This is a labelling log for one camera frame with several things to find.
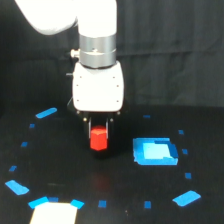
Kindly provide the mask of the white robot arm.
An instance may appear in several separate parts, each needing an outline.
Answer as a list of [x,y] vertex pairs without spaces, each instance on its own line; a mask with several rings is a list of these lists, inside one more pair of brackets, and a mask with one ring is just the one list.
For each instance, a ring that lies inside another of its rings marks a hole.
[[78,29],[79,48],[75,58],[72,98],[69,104],[91,130],[100,120],[106,136],[124,101],[124,78],[116,59],[116,0],[15,0],[28,23],[40,34],[50,36]]

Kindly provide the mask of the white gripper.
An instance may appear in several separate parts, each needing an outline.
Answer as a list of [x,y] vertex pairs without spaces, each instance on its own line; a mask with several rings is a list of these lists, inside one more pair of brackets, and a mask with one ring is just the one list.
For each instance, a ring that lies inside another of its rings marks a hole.
[[71,111],[84,113],[84,130],[90,141],[91,112],[108,113],[106,128],[108,138],[113,136],[114,114],[121,110],[124,102],[124,78],[119,61],[110,68],[89,69],[80,62],[75,64],[72,79],[72,97],[67,107]]

